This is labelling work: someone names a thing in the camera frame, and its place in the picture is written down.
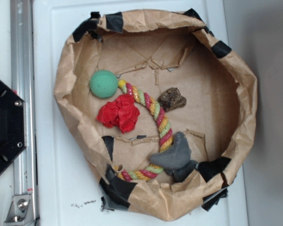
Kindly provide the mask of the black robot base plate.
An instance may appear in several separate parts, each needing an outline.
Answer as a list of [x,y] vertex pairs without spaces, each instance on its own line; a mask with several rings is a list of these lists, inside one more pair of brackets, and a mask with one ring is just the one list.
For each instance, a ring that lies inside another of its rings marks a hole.
[[0,175],[26,148],[25,102],[0,80]]

